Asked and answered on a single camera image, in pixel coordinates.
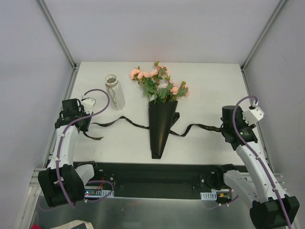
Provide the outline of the black paper flower wrap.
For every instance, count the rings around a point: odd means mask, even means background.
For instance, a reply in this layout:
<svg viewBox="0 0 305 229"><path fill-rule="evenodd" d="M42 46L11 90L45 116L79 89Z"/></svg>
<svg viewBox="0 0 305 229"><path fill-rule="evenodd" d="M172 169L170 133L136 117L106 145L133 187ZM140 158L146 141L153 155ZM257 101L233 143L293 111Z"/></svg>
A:
<svg viewBox="0 0 305 229"><path fill-rule="evenodd" d="M149 132L150 149L152 159L161 159L163 151L171 130L171 127L180 118L180 113L176 112L178 101L155 103L149 102Z"/></svg>

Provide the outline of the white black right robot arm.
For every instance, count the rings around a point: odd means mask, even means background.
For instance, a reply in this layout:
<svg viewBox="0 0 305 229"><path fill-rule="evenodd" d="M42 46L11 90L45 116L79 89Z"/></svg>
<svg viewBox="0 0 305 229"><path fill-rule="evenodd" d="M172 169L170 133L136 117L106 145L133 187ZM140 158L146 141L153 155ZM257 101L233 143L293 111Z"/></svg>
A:
<svg viewBox="0 0 305 229"><path fill-rule="evenodd" d="M247 112L233 105L222 108L223 136L243 161L251 181L227 164L219 168L214 182L219 188L228 186L236 192L248 206L257 229L291 228L300 204L281 187L260 151L253 125L263 115L259 107L251 107Z"/></svg>

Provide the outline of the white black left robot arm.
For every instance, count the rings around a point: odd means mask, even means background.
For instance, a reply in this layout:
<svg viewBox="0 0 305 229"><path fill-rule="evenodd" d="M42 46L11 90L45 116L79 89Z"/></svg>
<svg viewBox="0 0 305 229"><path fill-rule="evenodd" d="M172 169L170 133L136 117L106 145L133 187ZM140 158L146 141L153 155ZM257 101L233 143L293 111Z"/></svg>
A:
<svg viewBox="0 0 305 229"><path fill-rule="evenodd" d="M55 122L56 142L53 156L46 170L39 172L38 181L49 207L84 199L84 186L95 186L101 175L94 170L93 162L85 162L74 168L73 157L80 132L89 130L90 115L96 101L93 98L62 101L63 110Z"/></svg>

